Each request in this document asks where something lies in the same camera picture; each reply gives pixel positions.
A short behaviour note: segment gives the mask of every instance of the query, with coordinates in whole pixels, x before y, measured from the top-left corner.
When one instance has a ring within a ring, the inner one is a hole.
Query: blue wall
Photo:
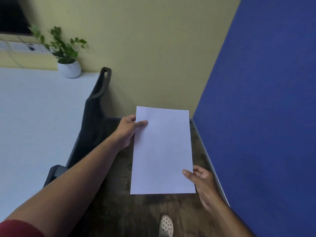
[[[193,120],[258,236],[316,236],[316,0],[242,0]]]

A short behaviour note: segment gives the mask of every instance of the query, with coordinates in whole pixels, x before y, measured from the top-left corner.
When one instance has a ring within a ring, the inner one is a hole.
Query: wooden floor
[[[111,130],[116,129],[118,122]],[[190,123],[193,164],[210,169]],[[197,194],[130,195],[133,143],[121,151],[94,201],[71,236],[158,237],[159,220],[171,217],[175,237],[222,236]]]

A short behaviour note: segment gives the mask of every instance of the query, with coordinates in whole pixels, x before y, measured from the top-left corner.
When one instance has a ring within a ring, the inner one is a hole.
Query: white plant pot
[[[81,73],[81,67],[77,60],[71,64],[57,63],[57,68],[61,75],[66,78],[76,78]]]

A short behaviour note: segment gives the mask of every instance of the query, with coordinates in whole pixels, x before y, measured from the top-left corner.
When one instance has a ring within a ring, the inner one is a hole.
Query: black screen
[[[0,33],[30,35],[18,0],[0,0]]]

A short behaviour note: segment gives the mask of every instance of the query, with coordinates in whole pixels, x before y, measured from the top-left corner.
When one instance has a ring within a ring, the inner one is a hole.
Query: person's left arm
[[[111,136],[28,199],[6,220],[29,223],[46,237],[69,235],[92,202],[117,153],[129,145],[137,128],[145,127],[148,123],[135,123],[135,118],[135,115],[122,118]]]

